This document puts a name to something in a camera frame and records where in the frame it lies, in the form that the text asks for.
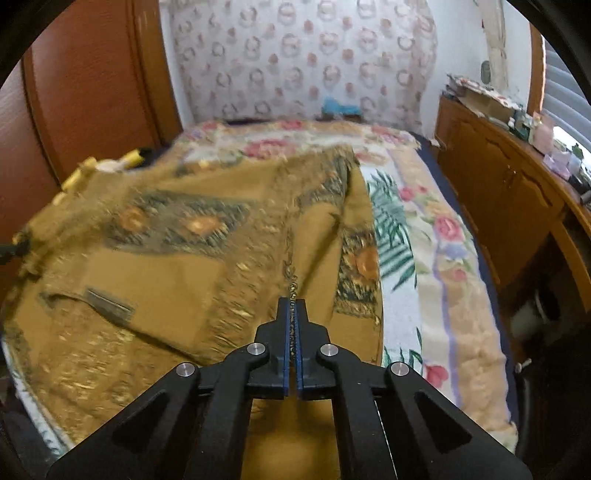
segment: palm leaf pattern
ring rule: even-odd
[[[416,288],[417,272],[413,248],[408,237],[408,224],[398,186],[390,175],[378,170],[367,183],[367,188],[374,212],[380,276],[385,279],[400,274],[392,291],[412,277]]]

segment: wooden dresser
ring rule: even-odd
[[[591,310],[591,212],[532,146],[441,97],[437,160],[472,224],[501,295],[562,263]],[[550,245],[550,252],[541,252]]]

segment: metal pin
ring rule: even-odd
[[[339,353],[339,347],[333,345],[332,343],[325,343],[320,347],[320,353],[326,356],[335,356],[337,353]]]
[[[190,377],[195,373],[195,365],[185,362],[177,367],[177,375],[179,377]]]
[[[394,375],[397,375],[399,377],[403,377],[404,375],[407,375],[408,372],[410,372],[408,365],[403,362],[393,363],[390,367],[390,370]]]
[[[260,355],[262,353],[265,353],[265,350],[265,345],[258,342],[251,343],[249,346],[246,347],[246,351],[251,355]]]

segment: blue object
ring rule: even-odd
[[[357,105],[341,105],[332,97],[324,99],[322,113],[328,115],[361,115],[361,108]]]

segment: brown blanket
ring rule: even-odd
[[[382,352],[372,208],[350,148],[232,164],[84,171],[29,224],[3,309],[8,346],[74,443],[176,364],[221,361],[296,284],[310,319],[363,361]],[[244,478],[338,477],[330,403],[258,405]]]

